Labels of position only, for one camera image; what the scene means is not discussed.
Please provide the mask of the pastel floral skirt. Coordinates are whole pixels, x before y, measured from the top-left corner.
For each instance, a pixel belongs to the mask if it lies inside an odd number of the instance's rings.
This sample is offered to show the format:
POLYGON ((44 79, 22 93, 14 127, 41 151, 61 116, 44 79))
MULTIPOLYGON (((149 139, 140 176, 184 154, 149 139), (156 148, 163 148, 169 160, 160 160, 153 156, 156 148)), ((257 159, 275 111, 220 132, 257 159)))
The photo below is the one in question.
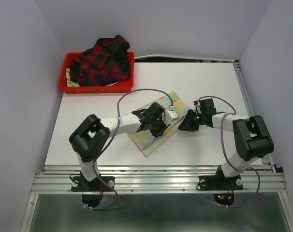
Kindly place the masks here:
POLYGON ((128 137, 140 149, 145 157, 150 156, 154 151, 156 151, 163 143, 165 143, 177 132, 178 126, 181 124, 189 110, 189 107, 180 99, 180 97, 174 91, 170 92, 169 96, 173 100, 174 110, 178 114, 179 119, 175 122, 172 122, 172 124, 165 130, 163 136, 155 138, 148 130, 127 133, 128 137))

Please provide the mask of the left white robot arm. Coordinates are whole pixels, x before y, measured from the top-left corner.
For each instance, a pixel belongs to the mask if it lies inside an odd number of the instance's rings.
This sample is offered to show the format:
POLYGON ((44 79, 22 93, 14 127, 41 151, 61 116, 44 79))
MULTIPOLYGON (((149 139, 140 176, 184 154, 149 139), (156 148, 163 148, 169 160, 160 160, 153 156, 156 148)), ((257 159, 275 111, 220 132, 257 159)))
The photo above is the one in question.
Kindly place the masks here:
POLYGON ((69 143, 77 154, 80 165, 80 177, 72 181, 88 190, 100 186, 100 172, 97 166, 98 157, 106 150, 117 135, 149 131, 155 138, 163 136, 178 114, 173 106, 165 109, 157 102, 148 108, 136 110, 115 118, 98 118, 89 115, 71 134, 69 143))

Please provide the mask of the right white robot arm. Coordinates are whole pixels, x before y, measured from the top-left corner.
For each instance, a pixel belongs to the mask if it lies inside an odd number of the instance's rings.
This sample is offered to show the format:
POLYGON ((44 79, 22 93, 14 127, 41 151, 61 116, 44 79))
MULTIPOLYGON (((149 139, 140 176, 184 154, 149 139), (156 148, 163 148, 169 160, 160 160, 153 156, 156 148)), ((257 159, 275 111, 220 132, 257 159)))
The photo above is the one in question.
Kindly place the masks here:
POLYGON ((195 109, 188 110, 179 125, 181 131, 198 131, 200 126, 220 130, 220 143, 224 146, 225 131, 234 135, 235 152, 228 156, 223 150, 225 162, 214 175, 201 175, 197 189, 200 191, 242 190, 241 173, 252 171, 250 166, 257 159, 274 151, 274 143, 261 116, 237 116, 218 112, 214 106, 214 96, 204 96, 194 101, 195 109))

